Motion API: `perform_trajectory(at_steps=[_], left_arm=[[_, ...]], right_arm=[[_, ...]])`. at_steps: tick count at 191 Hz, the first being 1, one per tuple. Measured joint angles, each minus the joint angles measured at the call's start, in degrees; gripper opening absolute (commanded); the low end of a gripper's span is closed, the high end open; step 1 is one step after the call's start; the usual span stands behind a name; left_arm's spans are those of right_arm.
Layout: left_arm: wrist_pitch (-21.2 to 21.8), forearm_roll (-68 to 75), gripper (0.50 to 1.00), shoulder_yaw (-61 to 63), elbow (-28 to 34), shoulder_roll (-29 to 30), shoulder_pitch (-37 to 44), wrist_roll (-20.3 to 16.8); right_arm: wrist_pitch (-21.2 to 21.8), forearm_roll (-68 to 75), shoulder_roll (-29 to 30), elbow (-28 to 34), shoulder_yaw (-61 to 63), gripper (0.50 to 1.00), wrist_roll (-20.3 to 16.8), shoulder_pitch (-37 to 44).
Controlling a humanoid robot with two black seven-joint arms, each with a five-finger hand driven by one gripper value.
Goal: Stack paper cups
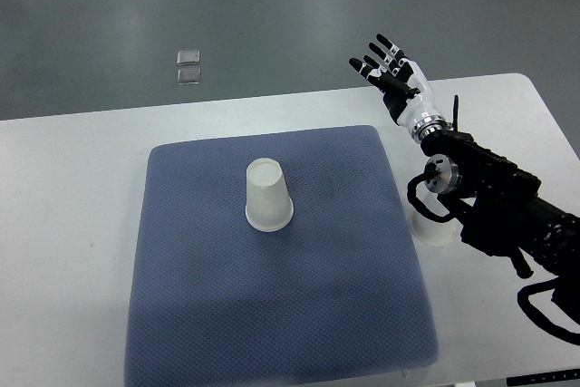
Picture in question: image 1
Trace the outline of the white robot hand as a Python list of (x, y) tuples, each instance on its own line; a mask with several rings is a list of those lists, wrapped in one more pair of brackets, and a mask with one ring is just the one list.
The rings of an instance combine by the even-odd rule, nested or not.
[(375, 79), (391, 118), (406, 127), (413, 139), (441, 130), (442, 114), (435, 108), (433, 90), (419, 65), (406, 59), (404, 51), (384, 35), (376, 34), (376, 40), (382, 47), (369, 43), (369, 48), (387, 66), (369, 55), (363, 61), (350, 58), (349, 64), (364, 79)]

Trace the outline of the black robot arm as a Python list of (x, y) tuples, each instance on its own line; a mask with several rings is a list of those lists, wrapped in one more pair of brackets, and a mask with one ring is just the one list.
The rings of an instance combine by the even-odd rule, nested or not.
[(579, 289), (579, 219), (538, 196), (541, 181), (478, 145), (436, 108), (421, 68), (377, 34), (373, 55), (349, 64), (382, 93), (393, 121), (406, 128), (429, 157), (407, 187), (417, 212), (438, 223), (457, 219), (461, 239), (489, 256), (506, 256), (517, 275), (532, 271), (525, 255), (555, 276), (561, 293)]

